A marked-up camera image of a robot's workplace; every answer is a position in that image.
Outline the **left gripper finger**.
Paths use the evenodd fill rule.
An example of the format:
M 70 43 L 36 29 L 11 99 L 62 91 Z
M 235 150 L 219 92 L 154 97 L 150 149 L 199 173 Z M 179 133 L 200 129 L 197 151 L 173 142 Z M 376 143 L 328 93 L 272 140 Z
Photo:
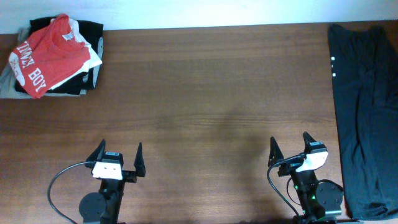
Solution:
M 134 160 L 135 173 L 138 177 L 146 176 L 146 166 L 144 163 L 144 156 L 142 151 L 142 143 L 140 142 L 136 152 L 136 158 Z
M 86 162 L 101 161 L 105 147 L 106 147 L 106 140 L 102 139 L 99 146 L 87 157 Z

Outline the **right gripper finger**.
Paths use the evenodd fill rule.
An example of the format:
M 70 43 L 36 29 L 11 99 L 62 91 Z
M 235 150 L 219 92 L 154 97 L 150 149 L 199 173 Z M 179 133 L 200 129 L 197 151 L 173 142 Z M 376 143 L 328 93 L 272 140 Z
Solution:
M 316 140 L 309 135 L 306 131 L 303 133 L 303 140 L 305 143 L 304 153 L 310 153 L 312 150 L 317 148 Z
M 277 141 L 275 138 L 272 136 L 270 138 L 270 153 L 269 153 L 269 160 L 268 160 L 268 166 L 271 167 L 274 164 L 284 160 L 284 156 L 280 150 L 279 145 L 277 144 Z

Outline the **dark green t-shirt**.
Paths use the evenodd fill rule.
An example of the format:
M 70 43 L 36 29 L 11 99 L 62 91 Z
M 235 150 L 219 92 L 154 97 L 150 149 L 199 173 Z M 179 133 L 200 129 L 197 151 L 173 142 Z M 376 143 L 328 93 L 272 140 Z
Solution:
M 379 26 L 328 29 L 348 214 L 397 218 L 397 50 Z

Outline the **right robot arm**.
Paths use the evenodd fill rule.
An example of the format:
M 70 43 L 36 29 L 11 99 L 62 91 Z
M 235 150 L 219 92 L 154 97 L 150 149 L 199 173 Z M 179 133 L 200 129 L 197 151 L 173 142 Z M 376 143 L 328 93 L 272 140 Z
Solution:
M 337 223 L 341 215 L 344 189 L 337 183 L 316 177 L 315 171 L 326 163 L 328 149 L 321 142 L 303 133 L 304 151 L 285 158 L 274 137 L 270 138 L 270 154 L 268 160 L 267 180 L 277 195 L 293 210 L 295 216 L 292 223 Z M 303 213 L 281 194 L 271 180 L 271 171 L 277 168 L 279 177 L 289 176 L 294 184 L 299 205 Z

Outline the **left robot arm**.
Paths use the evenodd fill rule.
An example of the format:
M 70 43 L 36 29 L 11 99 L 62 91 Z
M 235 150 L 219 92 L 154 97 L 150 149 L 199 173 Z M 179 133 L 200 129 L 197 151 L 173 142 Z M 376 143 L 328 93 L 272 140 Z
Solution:
M 106 141 L 87 157 L 85 167 L 91 169 L 94 178 L 101 181 L 99 190 L 85 195 L 79 204 L 79 213 L 84 223 L 117 224 L 126 183 L 136 183 L 138 177 L 146 176 L 142 144 L 138 145 L 134 170 L 124 170 L 120 152 L 105 150 Z

